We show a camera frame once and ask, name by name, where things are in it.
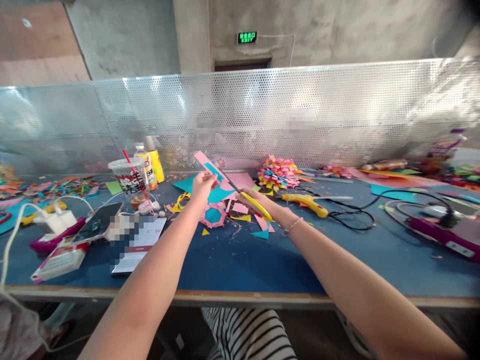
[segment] black cable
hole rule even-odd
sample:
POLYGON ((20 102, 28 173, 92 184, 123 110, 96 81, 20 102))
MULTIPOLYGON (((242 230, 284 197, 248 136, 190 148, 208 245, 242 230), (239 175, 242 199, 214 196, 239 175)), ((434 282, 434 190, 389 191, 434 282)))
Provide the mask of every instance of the black cable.
MULTIPOLYGON (((294 189, 295 190, 300 190, 300 191, 305 191, 305 192, 310 193, 310 194, 312 194, 313 196, 316 196, 316 197, 321 196, 321 195, 317 194, 316 192, 308 190, 308 189, 306 189, 306 188, 304 188, 303 186, 300 186, 300 185, 295 186, 294 189)), ((439 225, 442 225, 442 226, 445 226, 445 227, 452 227, 452 223, 455 222, 454 211, 453 211, 452 207, 445 200, 443 200, 443 199, 441 199, 437 196, 431 195, 429 193, 425 193, 425 192, 418 192, 418 191, 411 191, 411 190, 398 190, 398 189, 386 190, 386 191, 382 192, 381 194, 378 194, 377 197, 373 201, 371 201, 370 203, 368 203, 367 205, 362 206, 362 207, 346 204, 346 203, 343 203, 341 201, 337 201, 337 200, 333 200, 333 199, 325 199, 325 200, 328 200, 328 201, 330 201, 334 204, 341 205, 341 206, 344 206, 346 208, 350 208, 350 209, 355 210, 355 211, 333 211, 333 212, 329 212, 328 216, 332 219, 335 219, 336 221, 338 221, 340 224, 342 224, 346 228, 349 228, 349 229, 352 229, 352 230, 357 230, 357 231, 370 230, 376 225, 375 224, 375 218, 369 212, 364 211, 364 209, 366 209, 369 206, 372 206, 373 204, 375 204, 381 197, 386 198, 386 196, 384 196, 384 194, 393 193, 393 192, 396 192, 396 193, 414 193, 414 194, 420 194, 420 195, 425 195, 425 196, 434 198, 434 199, 440 201, 441 203, 443 203, 446 207, 446 214, 440 219, 439 225), (357 227, 347 225, 345 222, 343 222, 342 220, 340 220, 338 218, 341 215, 355 215, 355 214, 366 214, 371 219, 372 224, 368 227, 357 228, 357 227)))

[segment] plastic cup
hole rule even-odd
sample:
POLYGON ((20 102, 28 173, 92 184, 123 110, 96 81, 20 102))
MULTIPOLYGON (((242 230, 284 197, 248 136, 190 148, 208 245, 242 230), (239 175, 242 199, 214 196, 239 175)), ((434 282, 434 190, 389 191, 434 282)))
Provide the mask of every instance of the plastic cup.
POLYGON ((145 160, 140 157, 112 161, 108 168, 113 171, 123 193, 125 194, 132 209, 137 211, 139 205, 150 200, 150 189, 145 186, 147 183, 147 172, 145 171, 145 160))

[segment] bracelet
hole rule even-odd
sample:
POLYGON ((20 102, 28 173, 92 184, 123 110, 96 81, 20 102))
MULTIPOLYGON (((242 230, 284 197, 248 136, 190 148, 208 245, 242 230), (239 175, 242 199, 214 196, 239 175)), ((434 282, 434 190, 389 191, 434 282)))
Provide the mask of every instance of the bracelet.
POLYGON ((285 229, 285 234, 288 234, 290 231, 292 231, 292 229, 294 228, 295 225, 297 225, 301 220, 303 220, 304 218, 303 217, 299 217, 297 220, 295 220, 295 222, 290 225, 289 227, 287 227, 285 229))

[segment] yellow scissors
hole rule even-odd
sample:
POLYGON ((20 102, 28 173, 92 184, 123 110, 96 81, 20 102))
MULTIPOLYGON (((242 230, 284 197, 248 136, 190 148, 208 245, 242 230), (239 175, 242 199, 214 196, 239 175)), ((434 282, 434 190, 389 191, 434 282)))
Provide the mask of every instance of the yellow scissors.
POLYGON ((234 183, 227 177, 227 175, 225 175, 225 178, 227 179, 227 181, 230 183, 231 187, 233 189, 235 189, 236 192, 240 193, 240 195, 242 195, 245 199, 247 199, 248 201, 250 201, 253 205, 255 205, 255 207, 260 210, 261 214, 258 214, 259 216, 261 216, 262 218, 264 218, 265 220, 267 220, 268 222, 272 222, 274 219, 272 217, 272 215, 269 214, 269 212, 267 210, 265 210, 265 208, 259 204, 258 201, 256 201, 255 199, 253 199, 250 195, 248 195, 246 192, 244 191, 241 191, 239 190, 238 187, 236 187, 234 185, 234 183))

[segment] red straw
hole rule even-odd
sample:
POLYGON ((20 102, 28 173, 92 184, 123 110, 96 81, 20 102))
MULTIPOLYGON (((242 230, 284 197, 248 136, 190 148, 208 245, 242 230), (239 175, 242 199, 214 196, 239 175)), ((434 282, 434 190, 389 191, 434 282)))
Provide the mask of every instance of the red straw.
MULTIPOLYGON (((125 155, 126 160, 128 161, 128 163, 131 164, 132 162, 130 161, 130 158, 129 158, 129 156, 127 155, 127 152, 125 151, 125 149, 123 149, 122 151, 123 151, 123 154, 125 155)), ((138 182, 138 185, 140 185, 141 183, 140 183, 139 177, 138 177, 137 172, 135 171, 135 169, 134 169, 133 166, 131 167, 131 170, 133 171, 133 174, 134 174, 135 177, 136 177, 136 181, 138 182)), ((147 195, 147 192, 145 191, 145 188, 143 188, 143 194, 145 195, 145 200, 148 200, 149 197, 148 197, 148 195, 147 195)))

